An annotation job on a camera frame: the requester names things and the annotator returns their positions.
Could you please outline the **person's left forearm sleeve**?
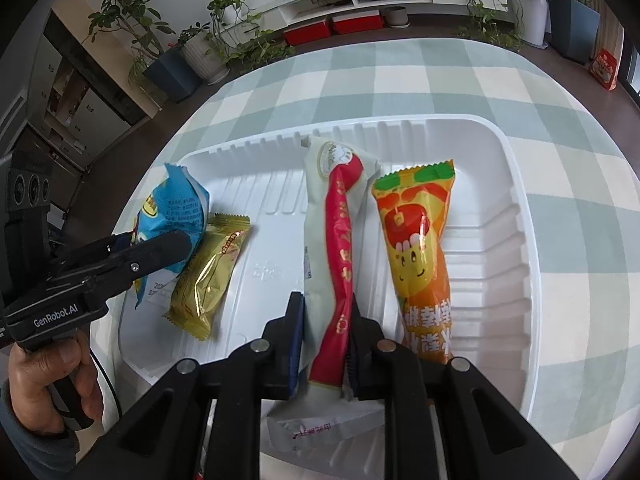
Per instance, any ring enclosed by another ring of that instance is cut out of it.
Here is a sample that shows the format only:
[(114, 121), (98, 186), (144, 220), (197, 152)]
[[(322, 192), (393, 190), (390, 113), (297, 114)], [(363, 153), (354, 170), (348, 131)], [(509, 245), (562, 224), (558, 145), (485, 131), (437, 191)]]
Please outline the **person's left forearm sleeve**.
[(1, 426), (37, 479), (65, 479), (76, 466), (79, 441), (73, 430), (36, 434), (24, 427), (12, 408), (9, 382), (1, 388)]

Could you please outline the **person's left hand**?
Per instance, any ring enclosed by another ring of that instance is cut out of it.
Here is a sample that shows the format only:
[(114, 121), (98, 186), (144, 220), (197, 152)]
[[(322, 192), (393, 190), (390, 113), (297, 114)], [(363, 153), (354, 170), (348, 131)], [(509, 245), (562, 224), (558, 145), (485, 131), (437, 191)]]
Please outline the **person's left hand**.
[(90, 419), (101, 420), (103, 396), (88, 338), (82, 330), (37, 352), (26, 352), (18, 344), (12, 346), (10, 400), (17, 420), (27, 430), (36, 434), (59, 434), (64, 430), (62, 416), (54, 407), (48, 387), (72, 373), (76, 373), (74, 386), (82, 410)]

